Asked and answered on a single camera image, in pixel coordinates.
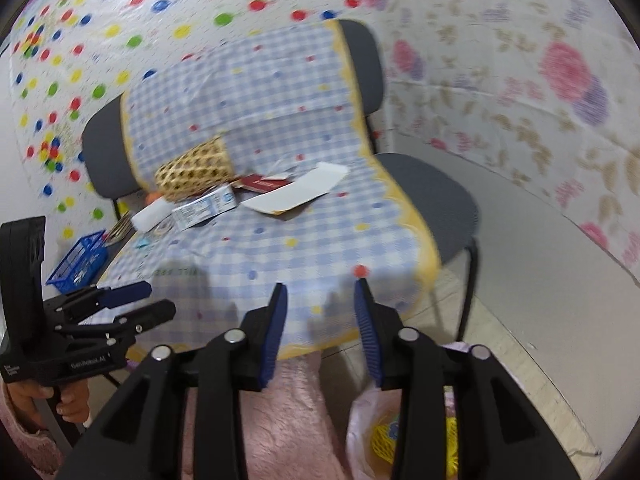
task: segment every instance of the pink fuzzy sleeve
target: pink fuzzy sleeve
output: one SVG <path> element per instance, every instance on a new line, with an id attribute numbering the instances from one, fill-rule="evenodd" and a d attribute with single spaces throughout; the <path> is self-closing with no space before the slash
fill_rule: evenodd
<path id="1" fill-rule="evenodd" d="M 29 433 L 18 422 L 6 385 L 0 381 L 0 420 L 22 455 L 45 480 L 52 479 L 62 464 L 62 454 L 45 432 Z"/>

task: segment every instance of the white tissue roll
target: white tissue roll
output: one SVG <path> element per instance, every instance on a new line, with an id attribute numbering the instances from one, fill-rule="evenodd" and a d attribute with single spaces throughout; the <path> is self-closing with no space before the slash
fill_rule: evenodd
<path id="1" fill-rule="evenodd" d="M 167 202 L 164 198 L 160 197 L 146 206 L 142 211 L 133 215 L 131 223 L 133 227 L 136 228 L 136 231 L 141 233 L 149 232 L 162 220 L 167 218 L 174 207 L 175 204 Z"/>

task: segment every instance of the blue plastic basket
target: blue plastic basket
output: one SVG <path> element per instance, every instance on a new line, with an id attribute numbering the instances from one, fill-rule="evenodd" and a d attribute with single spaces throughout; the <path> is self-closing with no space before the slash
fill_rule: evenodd
<path id="1" fill-rule="evenodd" d="M 107 260 L 107 248 L 98 231 L 80 238 L 53 271 L 47 285 L 53 285 L 62 294 L 87 285 Z"/>

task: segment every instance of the chair seat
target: chair seat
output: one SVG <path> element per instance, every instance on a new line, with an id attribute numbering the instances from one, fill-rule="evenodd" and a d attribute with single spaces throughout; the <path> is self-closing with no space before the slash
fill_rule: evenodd
<path id="1" fill-rule="evenodd" d="M 479 213 L 469 192 L 426 162 L 401 153 L 379 153 L 380 163 L 429 226 L 443 264 L 471 242 Z"/>

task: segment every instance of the green dot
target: green dot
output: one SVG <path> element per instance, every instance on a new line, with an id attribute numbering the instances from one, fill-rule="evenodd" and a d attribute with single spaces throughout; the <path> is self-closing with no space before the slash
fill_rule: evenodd
<path id="1" fill-rule="evenodd" d="M 140 43 L 142 43 L 142 36 L 131 36 L 129 41 L 127 41 L 127 46 L 129 48 L 136 48 Z"/>
<path id="2" fill-rule="evenodd" d="M 107 87 L 105 85 L 98 85 L 94 88 L 94 99 L 100 99 L 106 91 Z"/>
<path id="3" fill-rule="evenodd" d="M 224 25 L 228 25 L 229 23 L 231 23 L 233 18 L 234 17 L 232 14 L 229 14 L 228 12 L 223 12 L 222 14 L 217 15 L 216 19 L 213 20 L 213 22 L 216 25 L 223 27 Z"/>

